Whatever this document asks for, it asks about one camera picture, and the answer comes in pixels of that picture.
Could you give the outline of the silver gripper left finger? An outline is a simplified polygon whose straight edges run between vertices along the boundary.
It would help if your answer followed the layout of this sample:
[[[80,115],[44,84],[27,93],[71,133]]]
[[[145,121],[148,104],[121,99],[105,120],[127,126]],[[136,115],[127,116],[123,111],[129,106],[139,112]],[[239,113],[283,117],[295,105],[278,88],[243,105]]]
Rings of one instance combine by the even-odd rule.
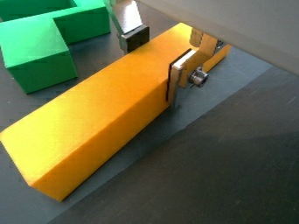
[[[104,0],[108,15],[117,31],[120,48],[131,53],[149,41],[149,27],[144,25],[135,0]]]

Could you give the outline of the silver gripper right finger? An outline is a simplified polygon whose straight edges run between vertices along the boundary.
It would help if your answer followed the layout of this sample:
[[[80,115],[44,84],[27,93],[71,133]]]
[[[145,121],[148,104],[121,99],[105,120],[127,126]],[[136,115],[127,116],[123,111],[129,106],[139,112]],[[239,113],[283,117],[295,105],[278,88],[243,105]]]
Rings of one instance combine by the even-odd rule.
[[[169,64],[165,100],[175,107],[179,88],[188,84],[202,88],[210,78],[208,71],[227,56],[227,44],[207,33],[192,29],[188,49]]]

